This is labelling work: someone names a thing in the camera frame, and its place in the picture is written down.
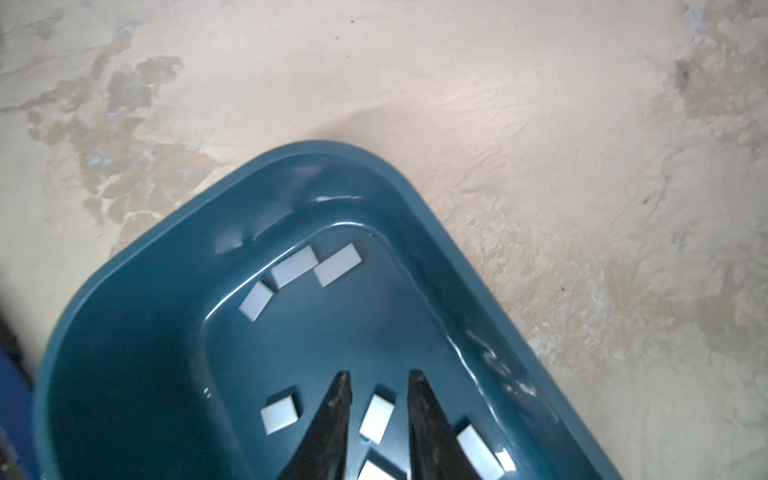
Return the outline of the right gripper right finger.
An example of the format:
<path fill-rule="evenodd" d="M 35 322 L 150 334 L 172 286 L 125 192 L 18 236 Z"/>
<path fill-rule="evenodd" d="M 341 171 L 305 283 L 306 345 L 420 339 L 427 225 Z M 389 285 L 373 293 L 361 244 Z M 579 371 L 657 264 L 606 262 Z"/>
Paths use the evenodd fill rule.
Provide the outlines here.
<path fill-rule="evenodd" d="M 421 370 L 409 373 L 407 408 L 411 478 L 478 480 Z"/>

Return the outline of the blue stapler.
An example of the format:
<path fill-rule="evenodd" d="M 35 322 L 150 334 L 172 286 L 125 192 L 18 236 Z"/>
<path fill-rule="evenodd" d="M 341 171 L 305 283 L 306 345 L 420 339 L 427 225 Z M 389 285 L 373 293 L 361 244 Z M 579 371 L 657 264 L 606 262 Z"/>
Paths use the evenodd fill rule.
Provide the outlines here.
<path fill-rule="evenodd" d="M 9 355 L 1 349 L 2 479 L 39 477 L 31 416 L 31 390 Z"/>

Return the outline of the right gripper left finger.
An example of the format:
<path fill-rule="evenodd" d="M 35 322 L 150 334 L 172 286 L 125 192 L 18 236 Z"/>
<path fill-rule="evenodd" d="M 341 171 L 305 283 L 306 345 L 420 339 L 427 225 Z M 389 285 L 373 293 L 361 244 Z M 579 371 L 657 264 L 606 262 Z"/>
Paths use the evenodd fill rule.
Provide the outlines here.
<path fill-rule="evenodd" d="M 345 478 L 351 404 L 350 372 L 339 371 L 280 480 Z"/>

